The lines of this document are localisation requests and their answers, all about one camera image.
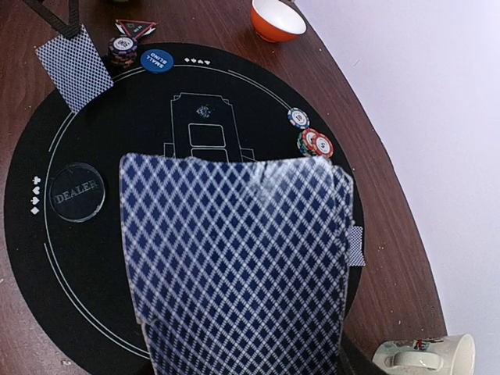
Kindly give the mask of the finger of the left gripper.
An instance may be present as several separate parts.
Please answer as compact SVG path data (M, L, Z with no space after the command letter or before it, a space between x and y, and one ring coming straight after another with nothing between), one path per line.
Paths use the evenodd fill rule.
M36 12L52 29L58 31L61 35L66 32L66 24L51 10L43 5L43 1L23 0L34 12Z
M80 33L80 1L69 0L69 18L64 26L62 35L66 39L73 39Z

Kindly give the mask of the blue patterned playing card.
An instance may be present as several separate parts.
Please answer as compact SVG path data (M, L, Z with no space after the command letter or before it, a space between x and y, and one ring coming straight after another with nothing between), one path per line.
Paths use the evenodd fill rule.
M350 267L366 265L363 254L363 228L360 226L353 226L351 229L348 265Z

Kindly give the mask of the white blue poker chip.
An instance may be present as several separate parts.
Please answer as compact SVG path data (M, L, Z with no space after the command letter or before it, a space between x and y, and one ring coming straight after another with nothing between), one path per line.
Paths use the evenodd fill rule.
M289 122L298 129L307 129L309 128L310 121L307 113L297 107L290 108L287 111L287 118Z

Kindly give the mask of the clear black dealer button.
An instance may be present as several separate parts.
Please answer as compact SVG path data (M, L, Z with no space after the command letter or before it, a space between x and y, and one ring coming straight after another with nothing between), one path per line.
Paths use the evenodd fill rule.
M70 223L89 221L105 202L105 182L90 164L72 162L51 179L48 199L52 210Z

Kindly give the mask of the cream ceramic mug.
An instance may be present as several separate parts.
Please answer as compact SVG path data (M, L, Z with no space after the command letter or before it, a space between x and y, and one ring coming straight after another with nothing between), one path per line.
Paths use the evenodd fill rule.
M476 345L470 334L386 341L373 362L387 374L473 374Z

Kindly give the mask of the blue small blind button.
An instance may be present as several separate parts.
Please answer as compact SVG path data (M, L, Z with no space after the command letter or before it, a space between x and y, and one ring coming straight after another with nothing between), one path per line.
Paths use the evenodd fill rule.
M150 73L166 73L174 66L170 53L162 49L149 49L140 58L141 66Z

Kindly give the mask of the red poker chip stack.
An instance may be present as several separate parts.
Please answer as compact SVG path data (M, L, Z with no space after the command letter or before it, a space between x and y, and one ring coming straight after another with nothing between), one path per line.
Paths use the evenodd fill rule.
M296 145L304 156L323 156L331 158L334 146L331 140L314 129L303 130L297 138Z

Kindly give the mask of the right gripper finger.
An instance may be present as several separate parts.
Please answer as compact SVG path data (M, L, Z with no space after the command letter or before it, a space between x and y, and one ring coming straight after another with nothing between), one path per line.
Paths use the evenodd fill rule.
M385 372L349 339L341 341L339 361L339 373L342 375L385 375Z

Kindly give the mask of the grey card deck box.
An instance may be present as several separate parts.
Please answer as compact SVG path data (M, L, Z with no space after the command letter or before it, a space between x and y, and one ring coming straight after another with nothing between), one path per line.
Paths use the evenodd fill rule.
M157 374L335 374L354 184L323 157L120 160L127 280Z

